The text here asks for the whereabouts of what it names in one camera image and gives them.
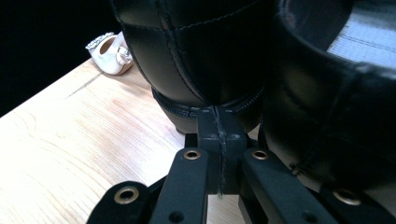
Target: wooden table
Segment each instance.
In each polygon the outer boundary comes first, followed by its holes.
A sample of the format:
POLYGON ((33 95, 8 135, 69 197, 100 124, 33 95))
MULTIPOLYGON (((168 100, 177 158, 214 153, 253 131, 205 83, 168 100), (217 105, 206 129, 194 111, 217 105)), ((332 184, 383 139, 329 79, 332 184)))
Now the wooden table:
MULTIPOLYGON (((112 186, 165 176, 183 142, 136 66, 88 60, 0 118, 0 223, 85 223, 112 186)), ((243 223, 237 196, 208 207, 208 223, 243 223)))

